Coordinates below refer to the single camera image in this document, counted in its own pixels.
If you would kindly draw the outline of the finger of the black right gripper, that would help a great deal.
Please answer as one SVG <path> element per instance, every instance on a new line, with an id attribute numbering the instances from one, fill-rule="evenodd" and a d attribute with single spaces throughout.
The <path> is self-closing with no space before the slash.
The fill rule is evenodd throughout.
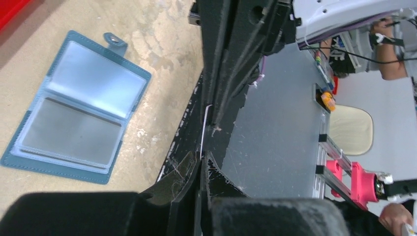
<path id="1" fill-rule="evenodd" d="M 233 0 L 198 0 L 203 50 L 202 106 L 211 105 L 210 123 L 219 125 L 233 97 L 234 78 L 228 48 L 233 28 Z"/>
<path id="2" fill-rule="evenodd" d="M 230 100 L 247 83 L 263 55 L 280 51 L 279 41 L 293 13 L 291 0 L 240 0 L 222 52 L 215 90 L 215 124 L 219 124 Z"/>

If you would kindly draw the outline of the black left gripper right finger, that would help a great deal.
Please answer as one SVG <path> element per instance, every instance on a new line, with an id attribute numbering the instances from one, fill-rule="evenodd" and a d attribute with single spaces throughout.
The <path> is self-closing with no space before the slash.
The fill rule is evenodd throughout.
<path id="1" fill-rule="evenodd" d="M 200 225 L 205 236 L 350 234 L 342 214 L 330 201 L 248 197 L 219 169 L 209 151 L 202 157 L 200 181 Z"/>

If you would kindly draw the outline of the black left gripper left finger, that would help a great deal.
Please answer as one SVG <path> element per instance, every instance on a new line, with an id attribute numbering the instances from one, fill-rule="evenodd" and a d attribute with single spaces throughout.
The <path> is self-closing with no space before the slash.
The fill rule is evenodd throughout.
<path id="1" fill-rule="evenodd" d="M 189 152 L 159 182 L 137 192 L 21 196 L 0 222 L 3 236 L 191 236 L 200 157 Z"/>

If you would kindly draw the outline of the dark card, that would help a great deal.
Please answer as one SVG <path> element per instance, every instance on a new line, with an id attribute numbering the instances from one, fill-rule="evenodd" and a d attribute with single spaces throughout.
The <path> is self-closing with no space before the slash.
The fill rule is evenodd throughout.
<path id="1" fill-rule="evenodd" d="M 52 159 L 106 169 L 121 133 L 119 123 L 46 97 L 35 106 L 16 145 Z"/>
<path id="2" fill-rule="evenodd" d="M 203 125 L 202 125 L 202 132 L 201 132 L 201 140 L 200 140 L 200 151 L 199 151 L 199 157 L 200 160 L 203 158 L 203 146 L 204 146 L 204 137 L 205 137 L 205 129 L 207 125 L 207 118 L 209 114 L 209 110 L 212 107 L 212 104 L 209 104 L 205 108 L 204 118 L 203 118 Z"/>

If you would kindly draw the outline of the blue card holder wallet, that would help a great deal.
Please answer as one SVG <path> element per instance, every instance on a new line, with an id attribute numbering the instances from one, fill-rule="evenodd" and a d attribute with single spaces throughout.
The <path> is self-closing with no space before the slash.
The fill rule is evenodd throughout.
<path id="1" fill-rule="evenodd" d="M 108 183 L 128 123 L 147 89 L 151 74 L 124 57 L 128 47 L 125 41 L 110 32 L 104 33 L 103 37 L 107 47 L 76 31 L 68 32 L 1 158 L 3 166 L 97 184 Z M 35 106 L 46 97 L 122 126 L 119 144 L 108 168 L 80 165 L 19 149 L 16 144 L 22 129 Z"/>

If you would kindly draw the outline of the red plastic bin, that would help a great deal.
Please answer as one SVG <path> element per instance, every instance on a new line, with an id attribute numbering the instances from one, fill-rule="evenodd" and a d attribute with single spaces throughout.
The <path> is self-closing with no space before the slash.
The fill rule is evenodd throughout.
<path id="1" fill-rule="evenodd" d="M 32 0 L 0 0 L 0 30 L 31 2 Z"/>

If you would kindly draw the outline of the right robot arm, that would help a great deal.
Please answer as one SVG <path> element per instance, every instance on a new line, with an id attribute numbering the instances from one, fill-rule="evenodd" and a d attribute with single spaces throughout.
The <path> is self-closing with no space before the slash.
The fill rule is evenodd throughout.
<path id="1" fill-rule="evenodd" d="M 416 5 L 414 0 L 195 1 L 189 21 L 201 28 L 202 106 L 211 107 L 210 122 L 220 123 L 262 56 L 287 44 L 314 44 Z"/>

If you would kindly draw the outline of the person forearm in background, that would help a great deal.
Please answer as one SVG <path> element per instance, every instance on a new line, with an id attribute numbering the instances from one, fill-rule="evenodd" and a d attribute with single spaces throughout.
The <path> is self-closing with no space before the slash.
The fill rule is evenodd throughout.
<path id="1" fill-rule="evenodd" d="M 375 22 L 371 28 L 372 34 L 382 34 L 389 38 L 393 38 L 392 27 L 388 24 L 392 23 L 391 17 L 385 17 L 383 20 Z M 384 80 L 396 80 L 408 77 L 403 61 L 397 61 L 397 55 L 394 46 L 390 44 L 381 44 L 377 47 L 377 60 L 382 62 L 394 61 L 389 64 L 379 64 L 379 71 Z"/>

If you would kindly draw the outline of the person hand in background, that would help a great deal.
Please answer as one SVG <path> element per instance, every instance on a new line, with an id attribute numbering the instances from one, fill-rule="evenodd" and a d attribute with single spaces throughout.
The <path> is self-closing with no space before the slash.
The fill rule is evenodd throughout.
<path id="1" fill-rule="evenodd" d="M 404 204 L 390 203 L 382 210 L 379 222 L 394 236 L 401 236 L 403 226 L 413 226 L 414 219 Z"/>

